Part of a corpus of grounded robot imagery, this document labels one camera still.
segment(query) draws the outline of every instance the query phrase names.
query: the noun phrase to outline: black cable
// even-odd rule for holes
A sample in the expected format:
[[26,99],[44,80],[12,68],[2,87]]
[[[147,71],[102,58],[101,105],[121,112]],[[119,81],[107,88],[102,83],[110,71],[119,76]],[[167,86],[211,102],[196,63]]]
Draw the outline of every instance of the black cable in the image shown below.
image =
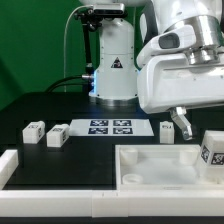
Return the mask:
[[48,91],[48,92],[53,92],[56,88],[62,87],[62,86],[82,86],[83,84],[85,84],[85,83],[63,83],[63,84],[58,84],[58,85],[52,87],[50,89],[50,91]]
[[92,63],[91,46],[90,46],[89,29],[87,26],[87,20],[88,19],[86,17],[83,17],[81,19],[83,36],[84,36],[84,46],[85,46],[86,72],[88,74],[93,74],[94,68]]
[[67,78],[64,79],[60,79],[58,81],[56,81],[55,83],[53,83],[52,85],[50,85],[45,92],[50,92],[52,88],[54,88],[55,86],[57,86],[58,84],[62,83],[62,82],[67,82],[69,80],[74,80],[74,79],[82,79],[82,76],[69,76]]
[[224,0],[222,0],[222,16],[220,23],[221,31],[224,32]]

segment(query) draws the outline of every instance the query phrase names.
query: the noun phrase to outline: white box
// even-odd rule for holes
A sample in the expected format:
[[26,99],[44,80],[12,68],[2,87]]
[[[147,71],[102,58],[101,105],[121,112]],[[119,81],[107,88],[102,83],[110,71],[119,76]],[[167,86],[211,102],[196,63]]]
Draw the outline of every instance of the white box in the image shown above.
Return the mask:
[[91,217],[92,191],[0,191],[0,217]]
[[18,165],[17,150],[6,150],[0,157],[0,190],[4,188]]
[[173,122],[160,122],[160,143],[174,144],[174,127]]
[[31,122],[23,129],[23,143],[37,144],[45,134],[45,123],[43,121]]
[[69,125],[55,125],[47,133],[47,146],[60,148],[69,138]]
[[[126,157],[129,151],[132,157],[134,149],[138,152],[137,163],[124,163],[122,159],[124,151]],[[117,189],[184,189],[189,186],[197,188],[200,183],[195,164],[199,152],[199,145],[118,145],[116,146]],[[129,174],[131,179],[124,183],[124,177]]]
[[222,182],[224,178],[224,132],[206,131],[197,161],[201,178]]

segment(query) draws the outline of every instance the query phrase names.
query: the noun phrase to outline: table surface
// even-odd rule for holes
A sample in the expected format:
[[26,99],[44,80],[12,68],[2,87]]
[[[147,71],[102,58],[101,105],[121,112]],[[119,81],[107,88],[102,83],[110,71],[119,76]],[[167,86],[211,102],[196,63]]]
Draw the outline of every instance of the table surface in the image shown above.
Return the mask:
[[[192,110],[189,121],[198,135],[185,142],[176,128],[176,144],[201,144],[205,130],[224,129],[224,108]],[[36,145],[22,143],[22,130],[32,121],[44,121],[46,132],[55,124],[70,124],[72,119],[149,119],[155,136],[70,137],[61,149],[47,148],[46,136]],[[6,149],[18,149],[19,167],[4,190],[111,190],[116,189],[115,145],[159,144],[159,122],[170,121],[169,113],[145,114],[138,105],[108,108],[91,104],[83,93],[29,93],[0,111],[2,131],[0,155]],[[4,223],[27,223],[27,219],[0,219]],[[171,218],[126,219],[29,219],[32,223],[170,223]],[[172,223],[223,223],[223,218],[172,218]]]

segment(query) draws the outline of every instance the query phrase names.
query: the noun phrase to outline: metal bracket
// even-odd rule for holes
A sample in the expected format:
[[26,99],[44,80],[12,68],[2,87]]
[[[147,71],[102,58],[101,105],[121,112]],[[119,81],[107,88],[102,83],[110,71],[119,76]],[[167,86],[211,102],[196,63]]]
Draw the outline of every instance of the metal bracket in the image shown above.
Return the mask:
[[187,113],[185,107],[175,107],[170,110],[171,118],[181,129],[184,140],[193,139],[191,123],[184,116]]

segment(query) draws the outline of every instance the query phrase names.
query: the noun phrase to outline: cable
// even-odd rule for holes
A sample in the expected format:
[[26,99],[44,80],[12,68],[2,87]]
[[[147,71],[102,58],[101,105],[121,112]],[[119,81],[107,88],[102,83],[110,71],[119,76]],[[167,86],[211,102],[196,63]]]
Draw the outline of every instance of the cable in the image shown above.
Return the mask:
[[93,5],[84,5],[84,6],[80,6],[78,8],[76,8],[75,10],[72,11],[72,13],[70,14],[70,16],[68,17],[68,20],[66,22],[66,26],[65,26],[65,33],[64,33],[64,78],[66,78],[66,70],[67,70],[67,66],[66,66],[66,61],[67,61],[67,57],[66,57],[66,46],[67,46],[67,34],[68,34],[68,26],[70,23],[71,18],[74,16],[74,14],[82,8],[90,8],[93,7]]
[[82,76],[70,76],[70,77],[67,77],[67,78],[60,79],[60,80],[56,81],[55,83],[53,83],[52,85],[50,85],[50,86],[45,90],[45,92],[50,92],[52,88],[54,88],[54,87],[57,86],[58,84],[61,84],[62,82],[67,82],[67,81],[69,81],[69,80],[74,80],[74,79],[82,79]]
[[79,84],[78,83],[63,83],[63,84],[59,84],[59,85],[52,87],[50,89],[50,91],[48,91],[48,92],[53,92],[56,88],[62,87],[62,86],[82,86],[83,84],[85,84],[85,83],[79,83]]

